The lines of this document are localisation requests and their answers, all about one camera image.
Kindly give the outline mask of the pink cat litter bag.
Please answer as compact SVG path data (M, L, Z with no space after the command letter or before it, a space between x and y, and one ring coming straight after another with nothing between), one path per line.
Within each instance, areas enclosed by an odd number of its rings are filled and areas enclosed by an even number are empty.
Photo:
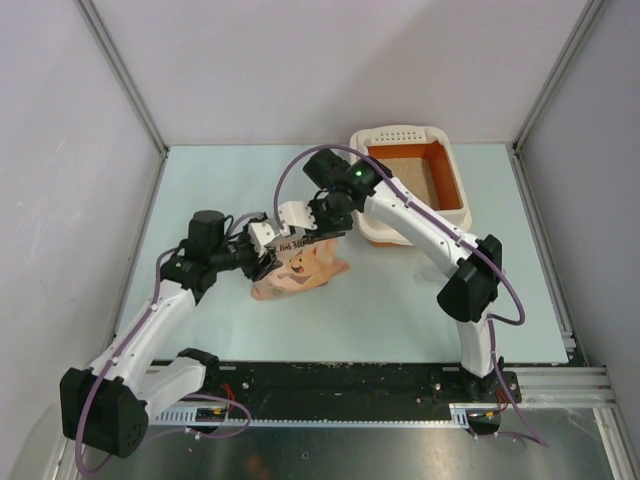
M349 263L337 255L337 238L304 244L302 240L279 241L277 259L281 265L254 282L251 295L256 300L273 300L326 285L347 272Z

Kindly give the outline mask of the cream orange litter box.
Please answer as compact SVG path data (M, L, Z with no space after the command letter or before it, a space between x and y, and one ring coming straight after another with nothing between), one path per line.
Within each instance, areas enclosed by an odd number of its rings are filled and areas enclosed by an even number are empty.
M409 193L455 227L470 228L466 192L443 130L415 125L363 129L351 136L349 146L384 164Z

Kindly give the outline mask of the black bag sealing clip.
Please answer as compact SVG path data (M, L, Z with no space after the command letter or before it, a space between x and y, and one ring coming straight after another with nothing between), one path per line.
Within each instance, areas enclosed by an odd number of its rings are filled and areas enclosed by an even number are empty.
M267 247L277 251L291 250L325 240L341 238L345 235L346 231L318 232L317 230L298 228L294 229L293 233L289 236L278 236L271 241Z

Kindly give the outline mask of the clear plastic scoop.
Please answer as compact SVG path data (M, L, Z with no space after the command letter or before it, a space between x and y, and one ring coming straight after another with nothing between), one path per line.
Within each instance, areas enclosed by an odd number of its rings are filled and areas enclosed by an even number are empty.
M435 265L425 265L421 269L421 276L426 281L444 284L448 281L446 275L444 275Z

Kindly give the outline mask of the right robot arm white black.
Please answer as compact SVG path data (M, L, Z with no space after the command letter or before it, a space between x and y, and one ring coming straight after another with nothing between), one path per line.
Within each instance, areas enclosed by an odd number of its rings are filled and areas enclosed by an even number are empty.
M307 243L339 237L353 227L359 212L400 233L429 258L447 282L436 300L456 321L461 345L463 393L484 401L497 389L487 326L489 307L497 299L502 244L494 236L467 234L409 194L391 170L370 156L351 164L327 147L314 147L303 172L326 195L307 203L312 227Z

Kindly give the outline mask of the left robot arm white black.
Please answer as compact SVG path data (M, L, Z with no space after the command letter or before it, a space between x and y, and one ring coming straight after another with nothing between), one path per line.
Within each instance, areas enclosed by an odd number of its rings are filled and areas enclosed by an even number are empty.
M252 213L243 228L214 210L193 214L187 236L161 253L147 303L132 323L84 369L71 368L59 384L63 435L77 448L90 446L120 458L142 443L149 422L193 393L207 400L221 387L211 369L217 358L187 349L159 375L150 375L159 348L195 309L222 272L239 270L258 280L274 266L267 249L273 234L266 213Z

